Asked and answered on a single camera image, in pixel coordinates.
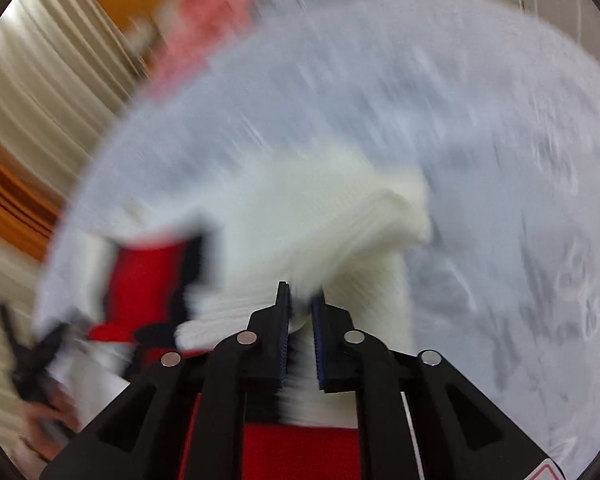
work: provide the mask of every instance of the metal rivet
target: metal rivet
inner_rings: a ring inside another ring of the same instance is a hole
[[[429,366],[437,366],[442,362],[442,356],[435,350],[425,350],[420,358],[424,364]]]
[[[180,362],[180,354],[177,352],[167,352],[160,358],[162,366],[172,367]]]
[[[240,332],[238,334],[238,343],[241,345],[251,345],[258,340],[258,336],[256,336],[253,332],[249,332],[245,330],[244,332]]]
[[[347,343],[351,343],[353,345],[362,343],[364,340],[365,340],[365,335],[362,332],[360,332],[360,330],[349,330],[344,335],[344,341],[346,341]]]

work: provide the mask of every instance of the label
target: label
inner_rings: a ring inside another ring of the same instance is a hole
[[[564,480],[554,461],[547,458],[525,480]]]

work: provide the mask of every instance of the wrinkled sheet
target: wrinkled sheet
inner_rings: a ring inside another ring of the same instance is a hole
[[[600,65],[494,0],[269,0],[257,30],[103,143],[36,311],[71,305],[77,229],[213,179],[246,149],[348,142],[422,168],[434,240],[405,253],[441,351],[575,479],[600,449]]]

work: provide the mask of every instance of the beige curtain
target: beige curtain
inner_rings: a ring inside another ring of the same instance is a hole
[[[13,0],[0,19],[0,143],[67,197],[142,76],[95,0]]]
[[[15,310],[14,322],[24,342],[29,343],[30,314],[33,310],[38,264],[0,238],[0,298],[9,298]],[[6,371],[12,365],[0,329],[0,444],[9,449],[20,428],[20,402]]]

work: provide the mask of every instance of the curtain fold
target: curtain fold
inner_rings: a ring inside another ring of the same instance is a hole
[[[13,0],[0,19],[0,143],[66,198],[143,75],[95,0]]]

